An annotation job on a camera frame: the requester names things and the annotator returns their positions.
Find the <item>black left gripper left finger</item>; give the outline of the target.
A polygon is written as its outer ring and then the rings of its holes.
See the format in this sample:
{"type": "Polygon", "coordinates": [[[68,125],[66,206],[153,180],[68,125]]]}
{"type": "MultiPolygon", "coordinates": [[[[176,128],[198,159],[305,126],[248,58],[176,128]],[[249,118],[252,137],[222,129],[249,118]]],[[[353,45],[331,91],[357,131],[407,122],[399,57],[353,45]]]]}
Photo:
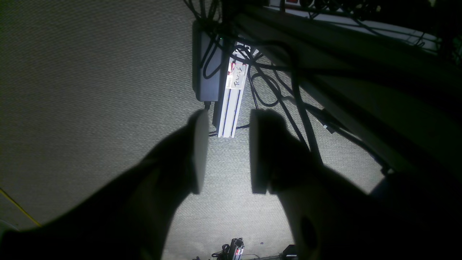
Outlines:
{"type": "Polygon", "coordinates": [[[177,208],[203,188],[207,110],[139,163],[41,227],[1,236],[2,260],[159,260],[177,208]]]}

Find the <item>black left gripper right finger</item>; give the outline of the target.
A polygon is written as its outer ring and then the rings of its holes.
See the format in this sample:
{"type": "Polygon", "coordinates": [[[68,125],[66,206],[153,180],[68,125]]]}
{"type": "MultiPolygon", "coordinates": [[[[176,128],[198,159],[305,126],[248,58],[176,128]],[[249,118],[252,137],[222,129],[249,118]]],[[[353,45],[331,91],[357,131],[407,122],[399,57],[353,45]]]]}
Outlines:
{"type": "Polygon", "coordinates": [[[300,260],[460,260],[461,205],[393,173],[365,194],[272,110],[250,114],[252,191],[276,194],[300,260]]]}

